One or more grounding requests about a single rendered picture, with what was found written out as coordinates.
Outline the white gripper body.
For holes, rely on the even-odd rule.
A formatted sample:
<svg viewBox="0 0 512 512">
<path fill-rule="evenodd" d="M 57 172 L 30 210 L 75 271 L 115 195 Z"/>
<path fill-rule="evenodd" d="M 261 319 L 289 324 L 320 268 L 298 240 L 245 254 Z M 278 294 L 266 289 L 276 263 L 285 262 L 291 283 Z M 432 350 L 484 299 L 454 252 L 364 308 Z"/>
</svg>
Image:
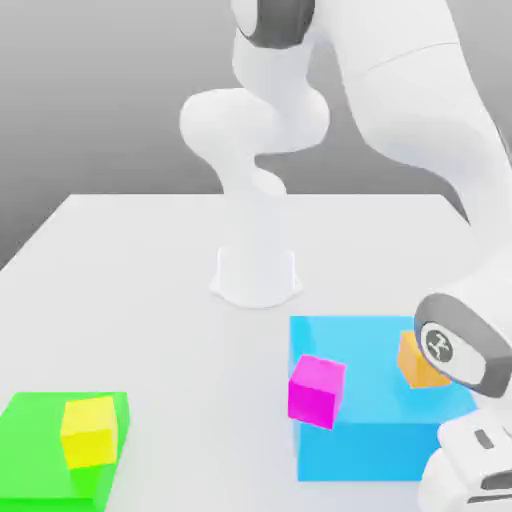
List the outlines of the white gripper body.
<svg viewBox="0 0 512 512">
<path fill-rule="evenodd" d="M 456 473 L 444 450 L 428 460 L 418 488 L 420 512 L 512 512 L 512 491 L 477 491 Z"/>
</svg>

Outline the small orange cube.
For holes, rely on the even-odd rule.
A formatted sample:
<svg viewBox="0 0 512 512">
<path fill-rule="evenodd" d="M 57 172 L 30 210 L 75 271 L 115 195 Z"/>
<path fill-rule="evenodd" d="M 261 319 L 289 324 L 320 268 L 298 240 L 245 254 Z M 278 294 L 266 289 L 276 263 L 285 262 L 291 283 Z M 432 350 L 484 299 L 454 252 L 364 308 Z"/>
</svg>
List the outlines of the small orange cube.
<svg viewBox="0 0 512 512">
<path fill-rule="evenodd" d="M 415 334 L 403 331 L 400 335 L 397 365 L 411 389 L 445 387 L 451 380 L 441 375 L 423 357 Z"/>
</svg>

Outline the small magenta cube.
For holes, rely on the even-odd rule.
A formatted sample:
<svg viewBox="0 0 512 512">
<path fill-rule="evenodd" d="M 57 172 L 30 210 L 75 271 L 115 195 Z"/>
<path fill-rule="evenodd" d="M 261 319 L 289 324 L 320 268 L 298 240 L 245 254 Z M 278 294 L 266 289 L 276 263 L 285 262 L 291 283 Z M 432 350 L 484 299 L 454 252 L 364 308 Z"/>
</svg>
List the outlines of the small magenta cube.
<svg viewBox="0 0 512 512">
<path fill-rule="evenodd" d="M 332 430 L 345 387 L 346 365 L 303 354 L 288 382 L 288 417 Z"/>
</svg>

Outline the small yellow cube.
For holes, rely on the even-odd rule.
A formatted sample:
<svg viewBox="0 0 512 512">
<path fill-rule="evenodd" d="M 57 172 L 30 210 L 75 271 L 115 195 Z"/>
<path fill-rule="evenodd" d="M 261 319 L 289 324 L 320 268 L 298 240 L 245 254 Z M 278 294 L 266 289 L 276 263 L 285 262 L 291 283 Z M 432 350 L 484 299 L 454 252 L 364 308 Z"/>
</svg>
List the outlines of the small yellow cube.
<svg viewBox="0 0 512 512">
<path fill-rule="evenodd" d="M 117 461 L 118 422 L 112 396 L 65 403 L 60 439 L 70 470 Z"/>
</svg>

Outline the large blue box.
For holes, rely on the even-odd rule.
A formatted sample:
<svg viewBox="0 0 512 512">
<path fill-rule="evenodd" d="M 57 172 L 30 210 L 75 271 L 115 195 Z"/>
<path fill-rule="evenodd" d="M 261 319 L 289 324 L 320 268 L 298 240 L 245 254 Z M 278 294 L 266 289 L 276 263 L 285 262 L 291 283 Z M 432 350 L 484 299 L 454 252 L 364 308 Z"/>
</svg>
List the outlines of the large blue box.
<svg viewBox="0 0 512 512">
<path fill-rule="evenodd" d="M 409 316 L 293 316 L 289 365 L 304 354 L 346 367 L 332 429 L 297 422 L 297 476 L 312 481 L 418 481 L 441 424 L 475 410 L 458 384 L 413 389 L 397 365 Z"/>
</svg>

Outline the large green box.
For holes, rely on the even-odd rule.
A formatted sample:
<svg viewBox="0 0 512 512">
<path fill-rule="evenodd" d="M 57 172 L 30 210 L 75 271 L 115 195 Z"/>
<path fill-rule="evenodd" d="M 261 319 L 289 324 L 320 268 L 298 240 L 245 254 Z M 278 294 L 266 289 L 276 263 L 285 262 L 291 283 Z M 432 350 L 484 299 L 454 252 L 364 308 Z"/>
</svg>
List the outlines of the large green box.
<svg viewBox="0 0 512 512">
<path fill-rule="evenodd" d="M 0 414 L 0 512 L 105 512 L 117 463 L 70 470 L 65 404 L 102 392 L 17 392 Z"/>
</svg>

